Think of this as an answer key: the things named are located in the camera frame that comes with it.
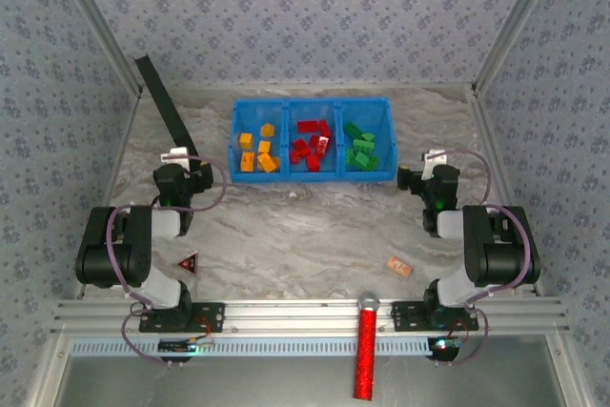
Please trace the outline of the long black bar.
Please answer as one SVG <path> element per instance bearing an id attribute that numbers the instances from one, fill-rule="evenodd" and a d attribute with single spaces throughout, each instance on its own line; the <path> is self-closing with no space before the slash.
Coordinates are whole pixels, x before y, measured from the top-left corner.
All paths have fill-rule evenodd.
<path id="1" fill-rule="evenodd" d="M 151 58 L 145 54 L 142 57 L 136 58 L 134 62 L 151 94 L 154 105 L 157 107 L 157 110 L 165 123 L 174 145 L 178 148 L 186 148 L 189 155 L 198 156 L 193 139 L 178 113 L 172 98 L 162 83 Z"/>

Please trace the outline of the small orange printed tile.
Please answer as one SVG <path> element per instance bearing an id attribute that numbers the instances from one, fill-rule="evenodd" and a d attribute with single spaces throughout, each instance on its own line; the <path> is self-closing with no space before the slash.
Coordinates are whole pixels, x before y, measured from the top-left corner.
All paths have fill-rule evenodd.
<path id="1" fill-rule="evenodd" d="M 408 277 L 413 270 L 413 268 L 408 263 L 396 258 L 395 256 L 391 256 L 387 260 L 386 266 L 393 272 L 403 277 Z"/>

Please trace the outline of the red triangle sign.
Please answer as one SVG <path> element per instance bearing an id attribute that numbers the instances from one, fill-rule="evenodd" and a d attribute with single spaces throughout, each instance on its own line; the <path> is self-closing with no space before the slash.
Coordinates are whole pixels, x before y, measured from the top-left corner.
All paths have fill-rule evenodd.
<path id="1" fill-rule="evenodd" d="M 197 274 L 199 252 L 194 251 L 185 258 L 176 263 L 176 266 L 189 272 L 192 275 Z"/>

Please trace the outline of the left black circuit board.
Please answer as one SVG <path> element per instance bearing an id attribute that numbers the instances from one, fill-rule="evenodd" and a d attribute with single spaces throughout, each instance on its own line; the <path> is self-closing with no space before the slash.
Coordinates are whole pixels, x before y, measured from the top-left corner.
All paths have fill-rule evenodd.
<path id="1" fill-rule="evenodd" d="M 214 345 L 212 337 L 196 336 L 183 339 L 161 339 L 157 344 L 159 354 L 195 355 L 204 348 Z"/>

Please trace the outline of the right round circuit board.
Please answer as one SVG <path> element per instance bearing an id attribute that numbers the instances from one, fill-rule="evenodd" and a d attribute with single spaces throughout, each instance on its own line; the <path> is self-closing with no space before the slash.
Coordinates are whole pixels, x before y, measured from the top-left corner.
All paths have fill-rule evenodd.
<path id="1" fill-rule="evenodd" d="M 461 340 L 457 337 L 431 337 L 428 339 L 428 347 L 431 352 L 427 356 L 429 360 L 452 363 L 458 357 Z"/>

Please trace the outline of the red glitter microphone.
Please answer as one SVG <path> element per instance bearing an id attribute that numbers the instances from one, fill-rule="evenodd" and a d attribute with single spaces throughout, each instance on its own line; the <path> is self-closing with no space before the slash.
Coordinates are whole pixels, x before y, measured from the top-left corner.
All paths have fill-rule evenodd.
<path id="1" fill-rule="evenodd" d="M 364 292 L 358 299 L 358 333 L 354 398 L 371 401 L 374 390 L 376 353 L 376 315 L 380 301 L 372 292 Z"/>

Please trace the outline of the aluminium side rail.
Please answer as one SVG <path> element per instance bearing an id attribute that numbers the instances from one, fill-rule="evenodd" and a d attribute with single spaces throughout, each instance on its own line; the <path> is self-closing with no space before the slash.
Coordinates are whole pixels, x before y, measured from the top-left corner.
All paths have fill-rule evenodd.
<path id="1" fill-rule="evenodd" d="M 485 104 L 471 87 L 467 86 L 466 90 L 466 98 L 478 134 L 480 153 L 487 160 L 491 170 L 491 201 L 503 206 L 518 206 Z"/>
<path id="2" fill-rule="evenodd" d="M 116 182 L 117 182 L 117 179 L 118 179 L 118 176 L 120 173 L 121 164 L 122 164 L 122 161 L 124 158 L 125 150 L 128 145 L 128 141 L 129 141 L 130 133 L 132 130 L 134 118 L 135 118 L 135 115 L 137 112 L 137 108 L 140 104 L 140 101 L 142 100 L 142 94 L 143 94 L 143 89 L 140 89 L 140 91 L 134 97 L 133 105 L 130 108 L 129 114 L 127 115 L 126 124 L 123 128 L 123 131 L 122 131 L 122 134 L 120 137 L 120 141 L 118 144 L 118 150 L 117 150 L 117 153 L 113 157 L 111 175 L 104 187 L 104 192 L 102 194 L 102 200 L 101 200 L 101 206 L 108 206 L 112 203 L 113 190 L 114 190 L 114 187 L 116 185 Z M 78 251 L 80 250 L 80 246 L 81 246 L 84 238 L 85 237 L 83 234 L 83 236 L 81 237 L 81 240 L 78 242 L 76 255 L 78 255 Z M 82 284 L 80 281 L 77 280 L 75 283 L 75 286 L 74 286 L 72 299 L 77 299 L 77 300 L 82 299 L 85 295 L 85 290 L 86 290 L 86 285 Z"/>

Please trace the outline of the right black mount plate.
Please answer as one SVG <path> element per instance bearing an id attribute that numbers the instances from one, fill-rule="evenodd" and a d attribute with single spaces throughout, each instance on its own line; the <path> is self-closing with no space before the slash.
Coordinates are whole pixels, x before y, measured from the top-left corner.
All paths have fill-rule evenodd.
<path id="1" fill-rule="evenodd" d="M 391 307 L 391 317 L 396 332 L 415 331 L 477 331 L 476 316 L 471 317 L 464 309 L 436 308 L 423 301 L 395 301 Z"/>

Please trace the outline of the black mount plate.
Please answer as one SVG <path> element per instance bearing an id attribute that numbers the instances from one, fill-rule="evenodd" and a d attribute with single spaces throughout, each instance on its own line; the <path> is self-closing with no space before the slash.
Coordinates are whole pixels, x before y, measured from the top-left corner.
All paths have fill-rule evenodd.
<path id="1" fill-rule="evenodd" d="M 144 334 L 207 334 L 221 333 L 226 304 L 194 302 L 172 309 L 152 309 L 140 318 L 139 332 Z"/>
<path id="2" fill-rule="evenodd" d="M 476 316 L 471 317 L 464 309 L 436 308 L 423 301 L 395 301 L 391 307 L 391 317 L 396 332 L 415 331 L 477 331 Z"/>

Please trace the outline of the left black mount plate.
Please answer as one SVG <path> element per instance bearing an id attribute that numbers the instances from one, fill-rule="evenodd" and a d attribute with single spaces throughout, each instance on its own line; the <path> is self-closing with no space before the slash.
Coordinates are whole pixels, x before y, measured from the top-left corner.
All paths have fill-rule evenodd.
<path id="1" fill-rule="evenodd" d="M 221 333 L 226 304 L 194 302 L 172 309 L 152 309 L 140 318 L 139 332 L 144 334 L 207 334 Z"/>

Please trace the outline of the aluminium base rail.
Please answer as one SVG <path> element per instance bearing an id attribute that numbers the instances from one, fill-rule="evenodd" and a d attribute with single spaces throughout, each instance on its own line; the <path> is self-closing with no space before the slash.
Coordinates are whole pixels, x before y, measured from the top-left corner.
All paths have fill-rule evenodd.
<path id="1" fill-rule="evenodd" d="M 354 299 L 228 300 L 223 336 L 351 336 L 358 308 Z M 127 299 L 62 300 L 50 329 L 68 336 L 117 336 L 131 309 Z M 561 301 L 550 296 L 494 296 L 477 303 L 492 336 L 567 334 Z"/>

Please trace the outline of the aluminium frame post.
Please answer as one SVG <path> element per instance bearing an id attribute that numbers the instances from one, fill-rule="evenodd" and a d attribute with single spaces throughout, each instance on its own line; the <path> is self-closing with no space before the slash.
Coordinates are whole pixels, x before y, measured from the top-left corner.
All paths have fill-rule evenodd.
<path id="1" fill-rule="evenodd" d="M 105 20 L 103 13 L 97 6 L 95 0 L 74 0 L 74 2 L 84 15 L 92 34 L 106 57 L 109 59 L 112 68 L 117 73 L 123 86 L 132 95 L 140 94 L 141 88 L 132 71 L 132 65 L 128 63 L 126 55 L 121 50 L 108 22 Z"/>
<path id="2" fill-rule="evenodd" d="M 489 89 L 538 2 L 539 0 L 515 0 L 509 9 L 497 38 L 472 82 L 475 97 L 482 97 Z"/>

